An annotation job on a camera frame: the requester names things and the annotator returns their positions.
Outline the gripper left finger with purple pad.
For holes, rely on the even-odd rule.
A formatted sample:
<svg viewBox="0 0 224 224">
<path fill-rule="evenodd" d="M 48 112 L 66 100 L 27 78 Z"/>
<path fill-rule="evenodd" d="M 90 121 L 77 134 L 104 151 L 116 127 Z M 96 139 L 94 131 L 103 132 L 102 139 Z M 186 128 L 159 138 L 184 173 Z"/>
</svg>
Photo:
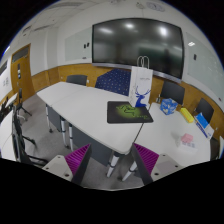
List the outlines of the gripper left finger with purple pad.
<svg viewBox="0 0 224 224">
<path fill-rule="evenodd" d="M 90 144 L 74 150 L 67 156 L 57 155 L 43 170 L 80 185 L 92 153 Z"/>
</svg>

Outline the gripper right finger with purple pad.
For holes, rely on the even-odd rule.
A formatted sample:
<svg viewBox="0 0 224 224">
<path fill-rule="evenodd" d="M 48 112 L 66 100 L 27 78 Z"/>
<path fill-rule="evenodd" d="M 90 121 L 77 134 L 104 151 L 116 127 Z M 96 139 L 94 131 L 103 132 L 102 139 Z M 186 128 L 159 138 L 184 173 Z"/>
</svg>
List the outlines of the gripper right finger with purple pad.
<svg viewBox="0 0 224 224">
<path fill-rule="evenodd" d="M 182 169 L 169 155 L 157 154 L 137 143 L 132 145 L 132 155 L 145 185 Z"/>
</svg>

